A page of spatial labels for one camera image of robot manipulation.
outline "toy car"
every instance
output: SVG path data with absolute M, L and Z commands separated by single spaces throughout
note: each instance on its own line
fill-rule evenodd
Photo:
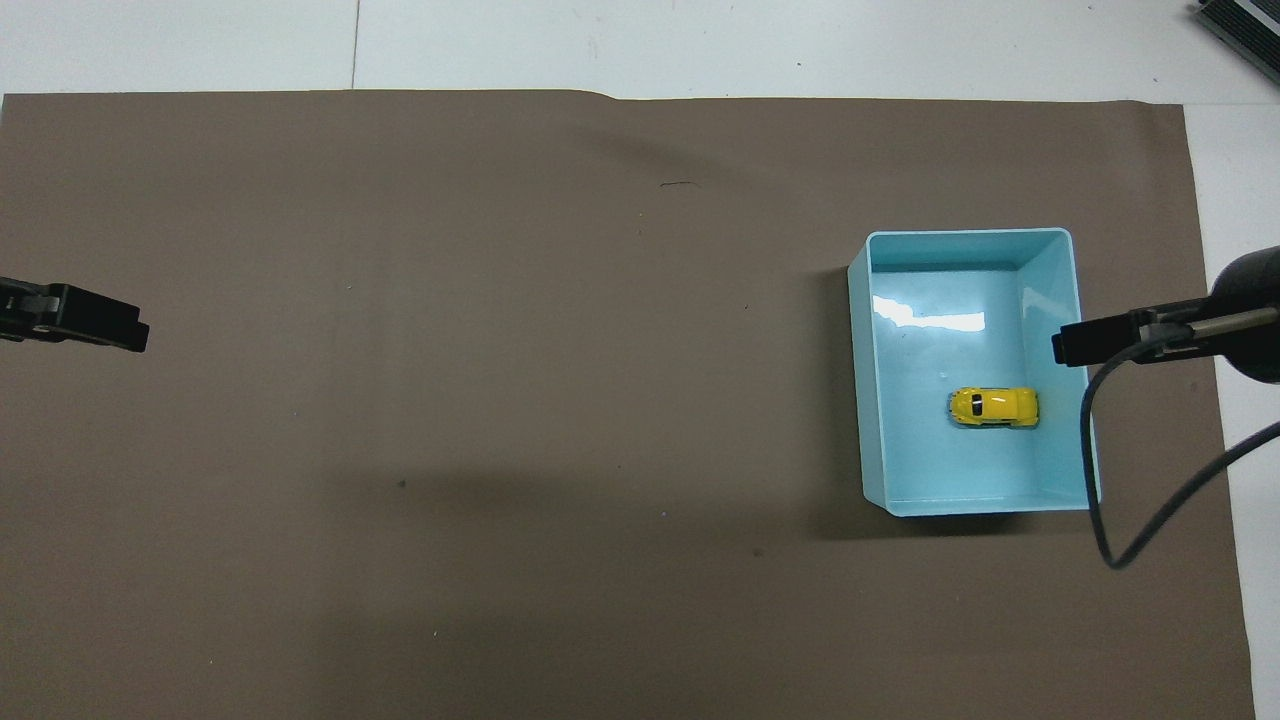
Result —
M 1039 402 L 1029 387 L 963 387 L 951 393 L 951 419 L 961 425 L 1029 428 L 1039 421 Z

